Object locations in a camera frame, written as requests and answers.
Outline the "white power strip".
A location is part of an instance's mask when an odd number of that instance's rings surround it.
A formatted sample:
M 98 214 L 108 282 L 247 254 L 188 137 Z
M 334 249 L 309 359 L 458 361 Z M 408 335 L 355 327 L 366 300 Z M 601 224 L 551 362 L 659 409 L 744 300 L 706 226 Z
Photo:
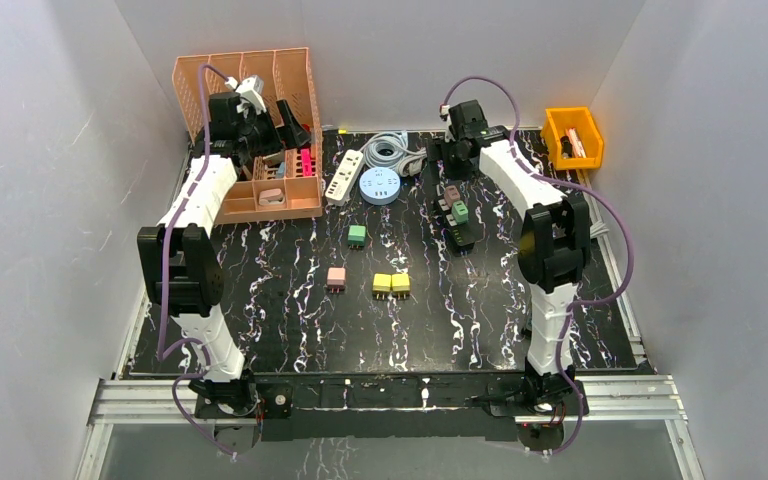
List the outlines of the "white power strip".
M 325 199 L 329 205 L 343 206 L 347 203 L 364 165 L 364 154 L 361 151 L 349 149 L 344 153 L 325 190 Z

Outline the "round blue power socket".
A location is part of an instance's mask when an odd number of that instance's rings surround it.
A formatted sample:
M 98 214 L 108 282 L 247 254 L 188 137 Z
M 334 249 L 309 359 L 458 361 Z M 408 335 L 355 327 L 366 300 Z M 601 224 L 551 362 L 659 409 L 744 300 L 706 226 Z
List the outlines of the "round blue power socket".
M 364 201 L 371 205 L 384 206 L 398 198 L 401 177 L 389 168 L 372 167 L 362 173 L 358 184 Z

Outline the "yellow plug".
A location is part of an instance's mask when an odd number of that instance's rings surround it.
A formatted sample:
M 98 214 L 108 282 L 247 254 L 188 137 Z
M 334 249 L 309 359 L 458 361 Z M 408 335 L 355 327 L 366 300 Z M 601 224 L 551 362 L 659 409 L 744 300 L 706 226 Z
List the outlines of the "yellow plug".
M 372 279 L 372 296 L 375 299 L 384 299 L 392 291 L 392 275 L 385 273 L 375 273 Z
M 411 294 L 411 280 L 406 272 L 391 275 L 391 294 L 394 298 L 407 298 Z

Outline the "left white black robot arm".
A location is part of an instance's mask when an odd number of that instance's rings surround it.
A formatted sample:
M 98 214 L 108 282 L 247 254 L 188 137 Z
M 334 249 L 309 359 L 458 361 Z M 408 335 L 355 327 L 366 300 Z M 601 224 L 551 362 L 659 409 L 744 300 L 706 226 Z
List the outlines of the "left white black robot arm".
M 136 239 L 146 292 L 160 309 L 158 359 L 191 345 L 201 378 L 225 383 L 219 400 L 235 416 L 254 411 L 259 391 L 241 379 L 245 356 L 220 308 L 224 277 L 210 234 L 246 161 L 309 146 L 310 132 L 288 101 L 280 99 L 276 107 L 278 122 L 251 94 L 222 92 L 205 99 L 206 124 L 195 143 L 200 153 L 170 209 L 156 225 L 141 228 Z M 175 346 L 167 342 L 171 322 L 183 335 Z

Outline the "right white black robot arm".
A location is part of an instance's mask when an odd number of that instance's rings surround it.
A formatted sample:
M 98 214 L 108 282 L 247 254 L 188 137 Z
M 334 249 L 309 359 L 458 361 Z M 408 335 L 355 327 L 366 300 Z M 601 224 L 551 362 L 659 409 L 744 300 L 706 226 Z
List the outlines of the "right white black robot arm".
M 550 413 L 572 390 L 569 309 L 590 261 L 589 205 L 543 179 L 477 101 L 443 104 L 439 115 L 446 130 L 428 143 L 430 158 L 450 179 L 489 178 L 522 219 L 517 262 L 530 291 L 531 336 L 519 393 L 531 411 Z

